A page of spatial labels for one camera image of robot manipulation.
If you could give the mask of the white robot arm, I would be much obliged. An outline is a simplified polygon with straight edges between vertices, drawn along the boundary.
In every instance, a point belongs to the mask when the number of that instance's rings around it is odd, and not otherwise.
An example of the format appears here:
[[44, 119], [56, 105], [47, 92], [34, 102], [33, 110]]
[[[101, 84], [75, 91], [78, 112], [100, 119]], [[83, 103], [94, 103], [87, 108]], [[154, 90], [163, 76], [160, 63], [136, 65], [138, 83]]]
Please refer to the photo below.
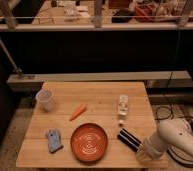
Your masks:
[[156, 130], [144, 138], [136, 157], [140, 162], [158, 160], [171, 146], [193, 157], [193, 133], [185, 119], [160, 121]]

